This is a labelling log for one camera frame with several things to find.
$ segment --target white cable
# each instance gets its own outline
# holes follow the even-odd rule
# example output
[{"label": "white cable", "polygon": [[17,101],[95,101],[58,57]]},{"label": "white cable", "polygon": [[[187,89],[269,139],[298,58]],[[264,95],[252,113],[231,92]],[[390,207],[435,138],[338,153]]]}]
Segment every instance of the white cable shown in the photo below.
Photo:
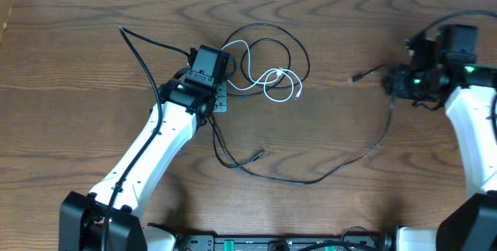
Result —
[{"label": "white cable", "polygon": [[[229,44],[224,45],[221,48],[221,50],[224,50],[226,47],[229,47],[229,46],[231,46],[233,44],[237,44],[237,43],[243,43],[247,47],[247,54],[248,54],[248,78],[253,82],[253,84],[250,85],[249,87],[246,87],[246,88],[239,88],[235,84],[233,84],[233,82],[231,82],[230,80],[228,80],[228,82],[233,86],[233,88],[237,89],[238,91],[246,91],[248,89],[251,89],[251,88],[255,87],[257,84],[261,84],[261,85],[263,85],[262,89],[264,91],[264,94],[266,95],[266,97],[268,99],[271,99],[272,101],[277,102],[277,103],[286,102],[294,94],[294,80],[291,78],[291,76],[289,76],[287,74],[287,72],[289,72],[289,73],[291,73],[298,80],[298,83],[299,83],[299,86],[300,86],[300,88],[299,88],[299,90],[298,90],[297,95],[295,96],[295,98],[298,98],[301,95],[302,89],[304,88],[303,85],[302,85],[302,81],[295,74],[295,72],[291,71],[290,69],[285,69],[285,68],[270,68],[266,72],[264,72],[257,80],[252,79],[252,76],[250,74],[250,65],[251,65],[251,62],[252,62],[251,55],[250,55],[250,46],[244,40],[235,40],[235,41],[232,41]],[[274,80],[268,81],[269,77],[271,75],[275,74],[275,73],[276,73],[276,78]],[[260,80],[262,79],[262,77],[264,77],[264,75],[266,76],[266,79],[264,80],[264,82],[261,82]],[[291,88],[292,89],[291,89],[290,95],[288,95],[288,97],[286,99],[274,99],[272,96],[270,96],[267,93],[267,91],[266,91],[266,85],[267,84],[272,84],[272,83],[278,81],[280,79],[281,75],[285,75],[290,80]]]}]

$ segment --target green led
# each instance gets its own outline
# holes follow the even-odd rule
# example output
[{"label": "green led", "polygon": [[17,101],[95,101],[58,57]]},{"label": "green led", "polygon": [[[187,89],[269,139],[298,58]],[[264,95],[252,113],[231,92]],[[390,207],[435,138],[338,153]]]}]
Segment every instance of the green led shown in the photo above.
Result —
[{"label": "green led", "polygon": [[464,69],[466,69],[467,73],[472,73],[476,68],[467,65],[464,67]]}]

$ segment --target wooden table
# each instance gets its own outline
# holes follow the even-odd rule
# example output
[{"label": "wooden table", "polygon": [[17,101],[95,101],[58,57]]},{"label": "wooden table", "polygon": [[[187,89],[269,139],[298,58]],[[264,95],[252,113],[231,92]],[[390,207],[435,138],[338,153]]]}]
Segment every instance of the wooden table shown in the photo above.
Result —
[{"label": "wooden table", "polygon": [[[55,249],[63,199],[71,190],[87,193],[144,126],[154,97],[118,25],[183,49],[220,47],[255,22],[298,37],[312,65],[301,97],[229,99],[229,112],[217,118],[239,159],[265,149],[249,166],[254,172],[310,179],[361,155],[384,129],[389,98],[381,74],[349,84],[353,73],[408,62],[404,39],[435,18],[496,7],[497,0],[16,0],[0,49],[0,249]],[[497,62],[495,21],[452,22],[480,26],[479,61]],[[282,40],[304,74],[304,55],[283,33],[258,28],[238,37]],[[186,64],[181,54],[133,42],[158,83]],[[239,59],[242,50],[231,52]],[[276,44],[254,47],[253,55],[254,74],[287,63]],[[240,75],[235,81],[245,84]],[[436,227],[464,196],[461,157],[443,111],[399,100],[372,156],[309,187],[221,167],[211,129],[202,127],[162,177],[143,223],[219,234]]]}]

